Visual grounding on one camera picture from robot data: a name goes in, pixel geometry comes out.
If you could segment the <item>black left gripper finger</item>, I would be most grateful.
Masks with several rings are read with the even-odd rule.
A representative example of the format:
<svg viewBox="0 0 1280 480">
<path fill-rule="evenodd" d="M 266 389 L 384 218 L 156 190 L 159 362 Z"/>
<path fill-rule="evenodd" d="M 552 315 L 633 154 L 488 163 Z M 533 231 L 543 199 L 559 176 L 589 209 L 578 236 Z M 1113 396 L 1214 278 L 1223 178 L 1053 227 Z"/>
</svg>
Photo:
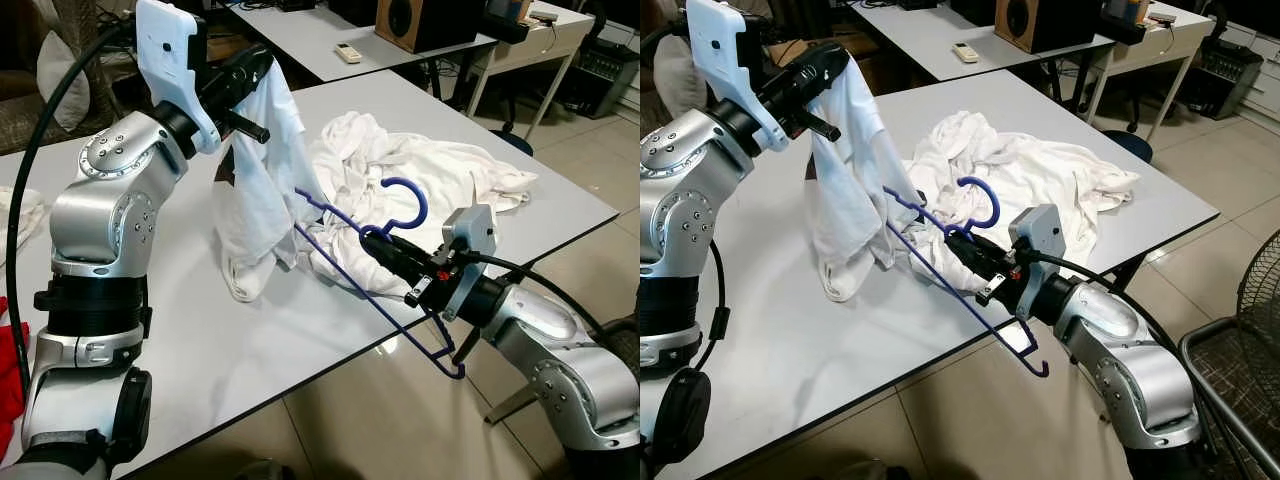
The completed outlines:
<svg viewBox="0 0 1280 480">
<path fill-rule="evenodd" d="M 851 56 L 840 44 L 818 44 L 800 55 L 800 92 L 817 97 L 829 90 L 849 67 Z"/>
<path fill-rule="evenodd" d="M 242 116 L 234 110 L 228 110 L 227 137 L 230 137 L 234 132 L 239 132 L 260 145 L 268 143 L 271 138 L 270 131 L 268 128 L 257 125 L 256 123 Z"/>
<path fill-rule="evenodd" d="M 827 140 L 828 142 L 836 142 L 841 137 L 841 131 L 823 120 L 822 118 L 814 115 L 810 111 L 801 110 L 799 113 L 799 123 L 804 129 L 809 129 L 818 134 L 819 137 Z"/>
<path fill-rule="evenodd" d="M 253 92 L 274 64 L 275 58 L 268 46 L 252 46 L 237 52 L 236 91 L 239 93 Z"/>
</svg>

